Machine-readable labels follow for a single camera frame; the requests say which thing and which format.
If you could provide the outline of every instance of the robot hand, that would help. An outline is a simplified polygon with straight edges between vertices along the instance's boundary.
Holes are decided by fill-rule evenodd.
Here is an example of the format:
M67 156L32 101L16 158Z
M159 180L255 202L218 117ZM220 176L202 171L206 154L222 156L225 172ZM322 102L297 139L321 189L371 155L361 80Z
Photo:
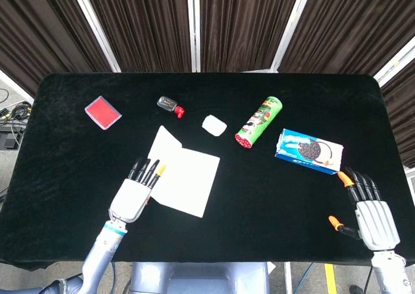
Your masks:
M372 266L382 294L412 293L411 283L405 272L405 259L395 254L400 242L394 218L389 205L382 201L375 182L367 175L346 169L347 176L338 172L355 208L359 230L345 227L334 216L329 221L336 231L362 239L368 249L374 252Z

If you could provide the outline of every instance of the orange fingertip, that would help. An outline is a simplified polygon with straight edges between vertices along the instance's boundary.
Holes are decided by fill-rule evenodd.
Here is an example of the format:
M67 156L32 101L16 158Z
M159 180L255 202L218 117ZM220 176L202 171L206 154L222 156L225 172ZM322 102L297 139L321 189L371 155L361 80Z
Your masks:
M337 176L344 184L344 187L352 186L355 183L351 181L350 177L344 174L342 171L337 172Z
M332 215L329 216L329 222L333 227L335 227L335 230L338 231L338 228L340 226L344 226L338 219Z

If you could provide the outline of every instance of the red box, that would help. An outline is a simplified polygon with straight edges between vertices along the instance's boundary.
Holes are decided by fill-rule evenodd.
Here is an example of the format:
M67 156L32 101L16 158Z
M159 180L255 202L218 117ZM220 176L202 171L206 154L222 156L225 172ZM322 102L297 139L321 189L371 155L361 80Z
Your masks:
M87 115L103 130L108 129L122 115L103 96L85 107Z

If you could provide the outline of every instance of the oreo box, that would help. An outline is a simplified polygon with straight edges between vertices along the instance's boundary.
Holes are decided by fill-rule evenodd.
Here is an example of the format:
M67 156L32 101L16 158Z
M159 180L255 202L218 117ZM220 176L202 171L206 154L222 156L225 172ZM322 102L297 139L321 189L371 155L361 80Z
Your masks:
M283 129L277 144L276 158L316 169L327 174L340 171L343 146L293 130Z

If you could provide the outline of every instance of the black table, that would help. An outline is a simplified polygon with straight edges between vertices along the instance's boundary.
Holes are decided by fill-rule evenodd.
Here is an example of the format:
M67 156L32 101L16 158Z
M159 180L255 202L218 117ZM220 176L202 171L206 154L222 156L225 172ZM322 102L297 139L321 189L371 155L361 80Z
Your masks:
M99 95L123 115L108 130L84 112ZM183 119L156 106L161 95L186 109ZM244 149L233 135L269 95L284 108ZM228 124L218 138L201 127L209 114ZM0 213L0 259L24 268L83 260L160 125L185 148L220 157L206 211L200 219L151 201L115 260L368 264L372 252L328 223L333 214L357 226L338 178L274 158L283 128L342 144L343 165L369 174L390 205L401 236L396 251L415 260L415 208L376 81L251 73L46 77Z

